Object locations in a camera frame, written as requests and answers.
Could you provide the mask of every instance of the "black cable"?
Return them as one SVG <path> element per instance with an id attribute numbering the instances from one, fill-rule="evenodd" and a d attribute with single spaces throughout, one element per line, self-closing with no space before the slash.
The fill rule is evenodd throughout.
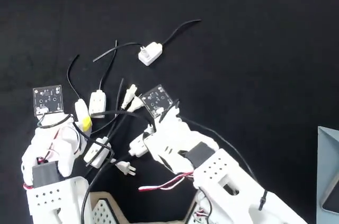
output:
<path id="1" fill-rule="evenodd" d="M 70 81 L 70 77 L 69 77 L 70 70 L 72 69 L 74 62 L 75 62 L 76 59 L 78 59 L 78 57 L 79 57 L 79 54 L 77 54 L 77 55 L 73 58 L 72 62 L 71 62 L 71 63 L 69 64 L 69 66 L 68 66 L 68 69 L 67 69 L 67 80 L 68 80 L 68 83 L 69 83 L 70 87 L 72 88 L 72 90 L 75 92 L 75 94 L 78 96 L 78 98 L 80 98 L 79 93 L 75 90 L 75 88 L 74 88 L 72 82 Z"/>
<path id="2" fill-rule="evenodd" d="M 118 46 L 118 40 L 115 40 L 115 47 L 117 47 L 117 46 Z M 112 58 L 111 58 L 111 61 L 110 61 L 110 63 L 108 64 L 106 71 L 104 72 L 104 74 L 102 75 L 102 77 L 101 77 L 101 79 L 100 79 L 99 90 L 102 90 L 102 85 L 103 85 L 103 83 L 105 82 L 105 80 L 106 80 L 106 78 L 107 78 L 107 75 L 108 75 L 110 69 L 112 68 L 112 65 L 113 65 L 113 63 L 114 63 L 115 57 L 116 57 L 116 55 L 117 55 L 117 51 L 118 51 L 118 50 L 115 49 L 115 51 L 114 51 L 114 53 L 113 53 L 113 56 L 112 56 Z"/>
<path id="3" fill-rule="evenodd" d="M 56 123 L 53 123 L 53 124 L 50 124 L 50 125 L 41 125 L 41 122 L 42 122 L 42 120 L 43 120 L 43 118 L 44 118 L 45 115 L 46 115 L 46 113 L 43 114 L 43 116 L 40 118 L 40 120 L 38 121 L 38 124 L 37 124 L 37 127 L 41 128 L 41 129 L 49 129 L 49 128 L 53 128 L 53 127 L 55 127 L 55 126 L 58 126 L 58 125 L 60 125 L 60 124 L 62 124 L 62 123 L 64 123 L 64 122 L 66 122 L 66 121 L 68 120 L 68 118 L 71 117 L 71 115 L 68 114 L 68 115 L 66 115 L 65 118 L 63 118 L 63 119 L 62 119 L 61 121 L 59 121 L 59 122 L 56 122 Z"/>
<path id="4" fill-rule="evenodd" d="M 87 188 L 87 191 L 86 191 L 85 196 L 84 196 L 84 201 L 83 201 L 83 204 L 82 204 L 82 207 L 81 207 L 81 224 L 85 224 L 85 219 L 84 219 L 85 207 L 86 207 L 86 201 L 87 201 L 87 198 L 88 198 L 88 196 L 90 194 L 90 191 L 93 188 L 95 182 L 99 179 L 100 175 L 105 171 L 106 167 L 109 166 L 112 158 L 113 158 L 113 156 L 111 155 L 111 157 L 104 163 L 104 165 L 96 173 L 96 175 L 94 176 L 92 182 L 90 183 L 90 185 Z M 126 159 L 126 156 L 124 156 L 124 157 L 122 157 L 120 159 L 117 159 L 116 161 L 114 161 L 112 163 L 112 165 L 115 165 L 116 163 L 121 162 L 121 161 L 123 161 L 125 159 Z"/>
<path id="5" fill-rule="evenodd" d="M 127 47 L 127 46 L 140 46 L 143 47 L 144 45 L 136 43 L 136 42 L 127 42 L 125 44 L 121 44 L 118 45 L 117 47 L 111 48 L 110 50 L 107 50 L 105 53 L 103 53 L 102 55 L 99 55 L 98 57 L 96 57 L 93 62 L 98 61 L 99 59 L 103 58 L 105 55 L 107 55 L 108 53 L 118 50 L 119 48 L 123 48 L 123 47 Z"/>
<path id="6" fill-rule="evenodd" d="M 201 19 L 195 19 L 195 20 L 186 21 L 186 22 L 182 23 L 181 25 L 179 25 L 179 27 L 177 29 L 175 29 L 174 32 L 172 32 L 172 34 L 163 42 L 163 46 L 166 45 L 167 43 L 169 43 L 171 41 L 171 39 L 175 36 L 175 34 L 180 29 L 182 29 L 184 26 L 189 25 L 189 24 L 193 24 L 193 23 L 198 23 L 200 21 L 201 21 Z"/>
<path id="7" fill-rule="evenodd" d="M 124 78 L 121 79 L 120 82 L 120 86 L 119 86 L 119 90 L 118 90 L 118 94 L 117 94 L 117 100 L 115 101 L 115 109 L 117 110 L 119 108 L 119 100 L 121 97 L 121 92 L 122 92 L 122 86 L 123 86 L 123 82 L 124 82 Z M 91 135 L 96 134 L 98 132 L 100 132 L 101 130 L 105 129 L 106 127 L 108 127 L 112 122 L 114 122 L 116 119 L 118 118 L 118 115 L 116 115 L 111 121 L 109 121 L 108 123 L 106 123 L 104 126 L 102 126 L 101 128 L 92 131 Z"/>
<path id="8" fill-rule="evenodd" d="M 100 112 L 100 113 L 94 113 L 93 115 L 102 115 L 102 114 L 125 114 L 125 115 L 129 115 L 131 117 L 136 117 L 136 118 L 139 118 L 139 119 L 147 121 L 148 124 L 153 126 L 154 132 L 156 132 L 156 127 L 155 127 L 154 120 L 152 120 L 152 119 L 150 119 L 148 117 L 145 117 L 143 115 L 135 114 L 135 113 L 128 112 L 128 111 L 125 111 L 125 110 L 108 110 L 108 111 L 104 111 L 104 112 Z"/>
<path id="9" fill-rule="evenodd" d="M 94 144 L 97 144 L 97 145 L 99 145 L 99 146 L 101 146 L 101 147 L 104 147 L 104 148 L 106 148 L 108 151 L 110 151 L 110 153 L 111 153 L 111 155 L 112 156 L 114 156 L 114 152 L 113 152 L 113 150 L 112 150 L 112 148 L 111 147 L 108 147 L 108 146 L 106 146 L 106 145 L 104 145 L 104 144 L 102 144 L 102 143 L 99 143 L 99 142 L 97 142 L 96 140 L 94 140 L 94 139 L 92 139 L 92 138 L 90 138 L 89 136 L 87 136 L 76 124 L 75 124 L 75 122 L 73 122 L 73 126 L 74 126 L 74 128 L 81 134 L 81 135 L 83 135 L 84 136 L 84 138 L 86 138 L 87 139 L 87 141 L 90 141 L 90 142 L 92 142 L 92 143 L 94 143 Z"/>
<path id="10" fill-rule="evenodd" d="M 94 167 L 93 167 L 93 166 L 90 167 L 90 168 L 87 170 L 87 172 L 85 173 L 85 175 L 83 175 L 83 177 L 84 177 L 85 179 L 88 180 L 88 176 L 90 175 L 90 173 L 91 173 L 93 170 L 94 170 Z"/>
<path id="11" fill-rule="evenodd" d="M 124 82 L 124 78 L 121 79 L 119 90 L 118 90 L 118 94 L 117 94 L 117 100 L 115 101 L 115 108 L 116 109 L 118 109 L 118 107 L 119 107 L 119 101 L 120 101 L 120 96 L 121 96 L 121 92 L 122 92 L 123 82 Z M 115 124 L 116 124 L 115 121 L 116 121 L 117 118 L 118 118 L 118 115 L 115 115 L 115 117 L 111 121 L 106 123 L 103 127 L 101 127 L 99 129 L 97 129 L 96 131 L 92 132 L 91 135 L 101 131 L 102 129 L 104 129 L 108 125 L 110 125 L 112 122 L 114 122 L 114 124 L 112 125 L 109 133 L 107 134 L 108 139 L 105 142 L 105 145 L 107 145 L 111 141 L 111 139 L 112 139 L 112 137 L 110 137 L 110 133 L 115 128 Z M 100 150 L 93 156 L 93 158 L 88 163 L 86 163 L 86 167 L 88 167 L 97 158 L 97 156 L 99 156 L 99 154 L 102 152 L 102 150 L 103 150 L 103 148 L 100 148 Z"/>
<path id="12" fill-rule="evenodd" d="M 210 128 L 204 126 L 204 125 L 201 125 L 201 124 L 199 124 L 199 123 L 197 123 L 197 122 L 194 122 L 194 121 L 192 121 L 192 120 L 190 120 L 190 119 L 187 119 L 187 118 L 185 118 L 185 117 L 182 117 L 182 116 L 179 116 L 179 117 L 180 117 L 182 120 L 184 120 L 184 121 L 186 121 L 186 122 L 188 122 L 188 123 L 191 123 L 191 124 L 193 124 L 193 125 L 196 125 L 196 126 L 202 128 L 202 129 L 204 129 L 204 130 L 208 130 L 208 131 L 214 133 L 216 136 L 218 136 L 223 142 L 225 142 L 230 148 L 232 148 L 232 149 L 236 152 L 236 154 L 242 159 L 242 161 L 243 161 L 244 164 L 246 165 L 246 167 L 247 167 L 247 169 L 248 169 L 248 171 L 249 171 L 251 177 L 252 177 L 257 183 L 259 183 L 258 180 L 257 180 L 257 178 L 256 178 L 256 176 L 254 175 L 254 172 L 252 171 L 251 167 L 249 166 L 249 164 L 247 163 L 247 161 L 245 160 L 245 158 L 241 155 L 241 153 L 237 150 L 237 148 L 235 148 L 230 142 L 228 142 L 225 138 L 223 138 L 223 137 L 222 137 L 219 133 L 217 133 L 215 130 L 212 130 L 212 129 L 210 129 Z"/>
<path id="13" fill-rule="evenodd" d="M 118 130 L 120 129 L 121 125 L 123 124 L 124 120 L 126 119 L 127 116 L 123 116 L 122 119 L 119 121 L 118 125 L 116 127 L 113 127 L 110 129 L 110 131 L 107 134 L 108 140 L 111 141 L 111 139 L 117 134 Z"/>
<path id="14" fill-rule="evenodd" d="M 161 116 L 160 116 L 160 118 L 159 118 L 159 123 L 161 123 L 162 122 L 162 120 L 165 118 L 165 116 L 167 115 L 167 113 L 169 112 L 169 110 L 172 108 L 172 107 L 178 107 L 178 105 L 179 105 L 179 99 L 176 99 L 175 101 L 173 101 L 173 103 L 171 104 L 171 105 L 169 105 L 169 107 L 164 111 L 164 112 L 162 112 L 161 113 Z"/>
<path id="15" fill-rule="evenodd" d="M 199 188 L 199 190 L 202 192 L 202 194 L 204 194 L 205 198 L 207 199 L 207 201 L 210 205 L 210 212 L 208 213 L 207 218 L 206 218 L 207 224 L 210 224 L 210 216 L 211 216 L 212 210 L 213 210 L 212 203 L 211 203 L 210 199 L 207 197 L 205 191 L 203 191 L 201 188 Z"/>

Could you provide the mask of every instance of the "white connector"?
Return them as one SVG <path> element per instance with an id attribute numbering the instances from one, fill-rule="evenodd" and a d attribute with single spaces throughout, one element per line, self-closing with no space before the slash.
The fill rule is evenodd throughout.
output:
<path id="1" fill-rule="evenodd" d="M 74 103 L 74 109 L 79 123 L 82 124 L 83 131 L 89 131 L 89 129 L 92 127 L 92 120 L 90 114 L 88 113 L 88 107 L 85 101 L 82 98 L 77 100 Z"/>
<path id="2" fill-rule="evenodd" d="M 118 162 L 116 163 L 116 167 L 123 172 L 124 175 L 136 175 L 135 167 L 132 167 L 131 164 L 129 162 Z"/>
<path id="3" fill-rule="evenodd" d="M 154 132 L 153 128 L 151 126 L 148 126 L 147 129 L 144 131 L 144 133 L 148 133 L 148 134 L 152 134 Z M 142 155 L 144 155 L 145 153 L 148 152 L 147 147 L 144 144 L 144 140 L 143 140 L 143 136 L 144 133 L 140 134 L 139 136 L 137 136 L 130 144 L 129 144 L 129 148 L 130 150 L 128 151 L 128 153 L 131 156 L 136 156 L 136 157 L 141 157 Z"/>
<path id="4" fill-rule="evenodd" d="M 123 102 L 121 104 L 121 109 L 125 109 L 127 105 L 133 100 L 133 98 L 136 96 L 137 91 L 136 85 L 131 85 L 130 88 L 127 89 L 125 97 L 123 98 Z"/>
<path id="5" fill-rule="evenodd" d="M 99 143 L 106 143 L 108 140 L 107 137 L 103 137 L 103 138 L 97 138 L 96 141 Z M 90 162 L 90 160 L 95 156 L 95 154 L 100 151 L 102 147 L 93 143 L 91 145 L 91 147 L 89 148 L 89 150 L 87 151 L 86 155 L 84 156 L 84 161 L 86 163 Z M 93 160 L 93 162 L 91 163 L 91 166 L 95 167 L 95 168 L 100 168 L 102 163 L 104 162 L 104 160 L 106 159 L 108 153 L 110 151 L 106 148 L 104 148 L 101 153 Z"/>
<path id="6" fill-rule="evenodd" d="M 92 118 L 105 118 L 104 114 L 93 115 L 106 111 L 106 94 L 102 90 L 91 93 L 90 107 L 88 109 Z"/>
<path id="7" fill-rule="evenodd" d="M 142 100 L 139 97 L 135 96 L 132 100 L 131 105 L 127 109 L 127 111 L 132 113 L 135 110 L 137 110 L 137 109 L 139 109 L 143 106 L 144 106 L 144 103 L 142 102 Z"/>
<path id="8" fill-rule="evenodd" d="M 163 53 L 163 45 L 156 42 L 152 42 L 148 46 L 141 47 L 140 49 L 138 55 L 139 60 L 146 66 L 149 66 Z"/>

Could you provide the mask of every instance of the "perforated white bracket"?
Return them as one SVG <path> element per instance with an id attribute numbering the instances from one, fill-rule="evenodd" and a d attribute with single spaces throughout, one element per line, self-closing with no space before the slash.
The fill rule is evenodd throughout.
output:
<path id="1" fill-rule="evenodd" d="M 59 183 L 27 190 L 34 224 L 80 223 L 80 209 L 88 188 L 85 178 L 74 177 Z M 90 197 L 85 208 L 85 224 L 93 224 Z"/>
<path id="2" fill-rule="evenodd" d="M 275 194 L 268 192 L 266 203 L 259 211 L 262 188 L 231 155 L 219 149 L 194 173 L 194 187 L 204 192 L 196 196 L 205 212 L 213 211 L 210 223 L 223 224 L 306 224 Z"/>
<path id="3" fill-rule="evenodd" d="M 94 224 L 118 224 L 105 199 L 100 199 L 92 211 Z"/>

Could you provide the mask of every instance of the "circuit board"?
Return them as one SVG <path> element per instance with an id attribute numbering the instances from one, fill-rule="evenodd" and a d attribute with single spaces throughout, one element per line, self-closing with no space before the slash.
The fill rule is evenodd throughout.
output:
<path id="1" fill-rule="evenodd" d="M 162 85 L 158 85 L 142 95 L 141 100 L 153 118 L 161 115 L 159 109 L 163 108 L 163 110 L 166 110 L 173 103 L 171 97 L 166 93 Z"/>
<path id="2" fill-rule="evenodd" d="M 64 111 L 61 85 L 39 87 L 33 89 L 34 115 L 57 113 Z"/>

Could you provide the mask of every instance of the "black tablecloth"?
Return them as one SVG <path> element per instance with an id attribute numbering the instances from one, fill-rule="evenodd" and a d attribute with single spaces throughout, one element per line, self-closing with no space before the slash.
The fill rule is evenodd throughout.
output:
<path id="1" fill-rule="evenodd" d="M 150 67 L 137 48 L 119 51 L 104 87 L 112 107 L 122 77 L 145 92 L 163 84 L 181 113 L 217 130 L 244 155 L 259 182 L 308 223 L 315 223 L 317 126 L 338 128 L 338 0 L 0 0 L 1 223 L 28 223 L 21 156 L 36 127 L 32 88 L 62 84 L 67 113 L 75 87 L 88 101 L 114 45 L 163 41 L 182 22 L 202 19 L 169 44 Z M 117 156 L 145 124 L 129 119 Z M 237 160 L 239 158 L 226 145 Z M 139 193 L 172 174 L 149 155 L 132 162 L 136 177 L 115 168 L 95 190 L 110 192 L 131 222 L 184 217 L 189 181 L 171 191 Z M 74 174 L 84 174 L 83 161 Z"/>

